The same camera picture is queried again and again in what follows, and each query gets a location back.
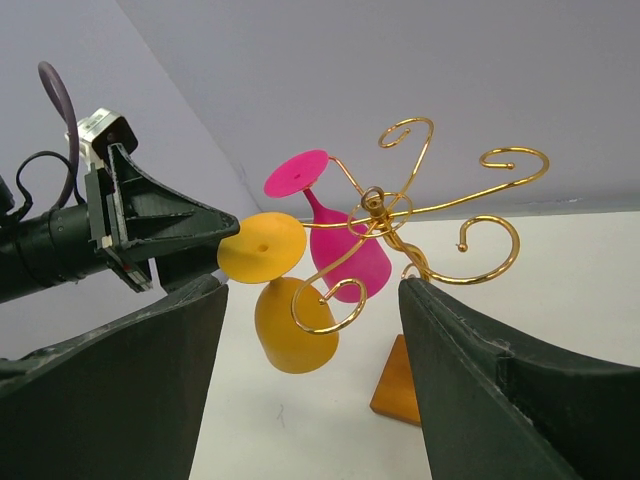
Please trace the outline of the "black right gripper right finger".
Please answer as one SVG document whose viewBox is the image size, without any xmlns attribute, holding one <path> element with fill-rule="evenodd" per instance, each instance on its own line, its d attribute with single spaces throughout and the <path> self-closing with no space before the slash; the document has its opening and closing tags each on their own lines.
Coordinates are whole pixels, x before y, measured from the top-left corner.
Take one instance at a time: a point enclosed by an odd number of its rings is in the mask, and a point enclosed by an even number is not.
<svg viewBox="0 0 640 480">
<path fill-rule="evenodd" d="M 434 285 L 399 309 L 435 479 L 635 479 L 639 371 L 552 345 Z"/>
</svg>

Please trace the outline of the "magenta wine glass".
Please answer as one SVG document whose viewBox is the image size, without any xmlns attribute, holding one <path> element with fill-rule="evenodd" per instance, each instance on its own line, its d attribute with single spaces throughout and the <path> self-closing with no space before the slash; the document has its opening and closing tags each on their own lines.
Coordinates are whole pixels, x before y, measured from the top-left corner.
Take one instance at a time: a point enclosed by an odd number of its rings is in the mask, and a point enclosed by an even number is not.
<svg viewBox="0 0 640 480">
<path fill-rule="evenodd" d="M 347 228 L 348 215 L 325 207 L 311 191 L 312 185 L 325 171 L 329 162 L 344 164 L 324 150 L 300 153 L 275 169 L 264 184 L 264 193 L 271 198 L 287 197 L 301 192 L 313 212 L 310 228 L 310 252 L 318 271 L 346 254 L 356 245 L 358 235 L 367 231 L 366 225 Z M 376 295 L 387 284 L 392 264 L 379 242 L 370 238 L 344 263 L 323 276 L 328 288 L 339 281 L 355 278 L 362 281 L 368 297 Z"/>
</svg>

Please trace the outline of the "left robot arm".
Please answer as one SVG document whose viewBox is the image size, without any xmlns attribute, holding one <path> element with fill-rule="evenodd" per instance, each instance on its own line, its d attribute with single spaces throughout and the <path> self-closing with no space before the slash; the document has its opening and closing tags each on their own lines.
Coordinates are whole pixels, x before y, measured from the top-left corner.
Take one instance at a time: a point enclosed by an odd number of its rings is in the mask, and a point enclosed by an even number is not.
<svg viewBox="0 0 640 480">
<path fill-rule="evenodd" d="M 111 144 L 85 177 L 86 201 L 1 229 L 1 299 L 21 298 L 110 270 L 140 293 L 170 293 L 218 270 L 238 219 L 159 183 Z"/>
</svg>

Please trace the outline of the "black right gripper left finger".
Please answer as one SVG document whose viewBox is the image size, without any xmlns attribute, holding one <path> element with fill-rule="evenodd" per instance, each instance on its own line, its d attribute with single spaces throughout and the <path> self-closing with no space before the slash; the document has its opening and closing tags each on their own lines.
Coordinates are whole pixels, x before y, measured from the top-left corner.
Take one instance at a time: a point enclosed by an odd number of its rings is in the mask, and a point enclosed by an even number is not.
<svg viewBox="0 0 640 480">
<path fill-rule="evenodd" d="M 5 479 L 186 479 L 228 300 L 202 276 L 1 363 Z"/>
</svg>

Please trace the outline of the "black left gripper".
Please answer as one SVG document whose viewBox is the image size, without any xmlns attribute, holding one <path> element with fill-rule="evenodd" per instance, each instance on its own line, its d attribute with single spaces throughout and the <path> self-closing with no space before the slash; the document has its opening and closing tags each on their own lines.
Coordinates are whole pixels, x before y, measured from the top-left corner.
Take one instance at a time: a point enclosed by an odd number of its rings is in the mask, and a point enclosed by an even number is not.
<svg viewBox="0 0 640 480">
<path fill-rule="evenodd" d="M 166 293 L 220 269 L 222 239 L 240 231 L 238 219 L 156 181 L 130 158 L 122 144 L 85 175 L 90 238 L 97 257 L 136 293 L 152 288 L 148 260 L 126 250 L 149 250 Z"/>
</svg>

